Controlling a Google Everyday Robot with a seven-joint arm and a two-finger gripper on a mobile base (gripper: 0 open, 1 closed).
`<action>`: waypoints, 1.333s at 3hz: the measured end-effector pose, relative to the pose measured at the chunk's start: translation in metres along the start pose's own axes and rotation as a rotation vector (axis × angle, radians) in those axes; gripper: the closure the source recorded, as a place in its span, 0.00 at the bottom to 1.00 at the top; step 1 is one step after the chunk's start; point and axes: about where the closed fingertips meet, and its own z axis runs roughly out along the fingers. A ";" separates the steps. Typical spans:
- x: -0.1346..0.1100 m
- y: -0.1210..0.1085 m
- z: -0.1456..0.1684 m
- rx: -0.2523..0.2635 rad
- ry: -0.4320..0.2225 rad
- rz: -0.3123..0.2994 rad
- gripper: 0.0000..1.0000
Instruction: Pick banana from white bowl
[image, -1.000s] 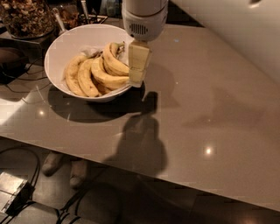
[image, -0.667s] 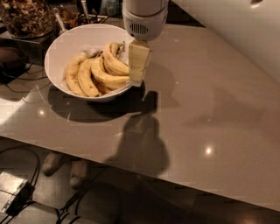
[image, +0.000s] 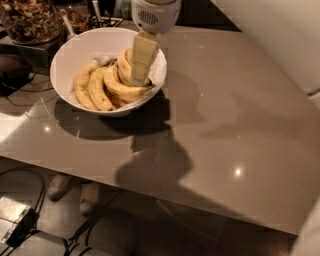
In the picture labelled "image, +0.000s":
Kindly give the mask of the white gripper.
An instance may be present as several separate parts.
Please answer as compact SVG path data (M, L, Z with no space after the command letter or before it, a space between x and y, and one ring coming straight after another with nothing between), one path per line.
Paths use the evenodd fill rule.
M157 55L153 34L166 34L176 24L182 0L131 0L131 14L140 31L133 41L131 82L143 86Z

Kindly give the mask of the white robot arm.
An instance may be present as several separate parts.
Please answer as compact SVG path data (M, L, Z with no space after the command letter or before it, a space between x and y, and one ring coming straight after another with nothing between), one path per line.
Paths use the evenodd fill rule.
M176 28L171 125L190 157L154 169L170 200L297 236L319 256L319 0L210 0L231 32Z

